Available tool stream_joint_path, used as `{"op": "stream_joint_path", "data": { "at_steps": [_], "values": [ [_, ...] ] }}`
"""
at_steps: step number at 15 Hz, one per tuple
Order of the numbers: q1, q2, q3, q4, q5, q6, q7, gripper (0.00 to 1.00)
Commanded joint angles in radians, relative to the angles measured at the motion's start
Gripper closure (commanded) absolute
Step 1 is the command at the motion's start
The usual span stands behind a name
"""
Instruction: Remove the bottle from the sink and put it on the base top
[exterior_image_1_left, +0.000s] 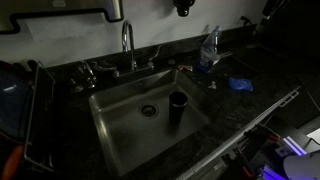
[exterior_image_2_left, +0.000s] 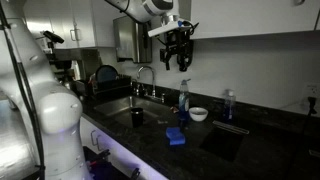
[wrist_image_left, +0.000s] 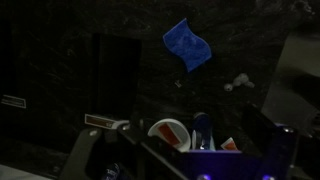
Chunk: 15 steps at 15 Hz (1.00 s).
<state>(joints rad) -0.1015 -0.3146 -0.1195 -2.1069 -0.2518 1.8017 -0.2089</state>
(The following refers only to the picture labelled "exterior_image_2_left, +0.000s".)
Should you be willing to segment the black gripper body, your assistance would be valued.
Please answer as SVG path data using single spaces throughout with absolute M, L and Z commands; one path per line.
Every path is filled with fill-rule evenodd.
M 192 41 L 191 31 L 173 30 L 166 35 L 166 50 L 169 56 L 179 55 L 182 58 L 190 56 Z

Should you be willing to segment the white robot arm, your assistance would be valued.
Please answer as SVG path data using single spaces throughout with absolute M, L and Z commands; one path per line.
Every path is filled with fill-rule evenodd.
M 93 180 L 80 136 L 82 102 L 60 84 L 23 20 L 25 0 L 0 0 L 0 89 L 21 113 L 40 180 Z

